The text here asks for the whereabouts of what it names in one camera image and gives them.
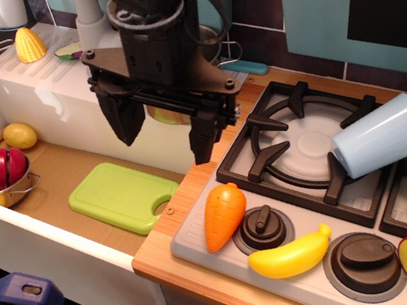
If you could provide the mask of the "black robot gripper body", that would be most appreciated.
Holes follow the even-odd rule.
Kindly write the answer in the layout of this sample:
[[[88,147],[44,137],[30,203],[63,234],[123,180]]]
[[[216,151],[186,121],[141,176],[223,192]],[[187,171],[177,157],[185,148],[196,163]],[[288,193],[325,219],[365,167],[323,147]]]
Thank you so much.
[[[234,119],[239,85],[204,59],[228,31],[221,0],[109,0],[121,47],[85,50],[90,89],[122,87],[134,101],[195,116],[212,109]]]

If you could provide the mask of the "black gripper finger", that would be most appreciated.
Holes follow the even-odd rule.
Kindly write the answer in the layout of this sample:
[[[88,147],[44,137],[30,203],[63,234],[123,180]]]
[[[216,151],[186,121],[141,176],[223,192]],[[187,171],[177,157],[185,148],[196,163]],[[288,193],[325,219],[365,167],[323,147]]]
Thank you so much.
[[[130,91],[120,86],[96,86],[99,106],[116,137],[131,146],[142,129],[145,111],[142,103],[132,99]]]
[[[209,163],[213,146],[220,141],[227,126],[227,118],[212,109],[200,109],[190,118],[190,149],[193,151],[196,165]]]

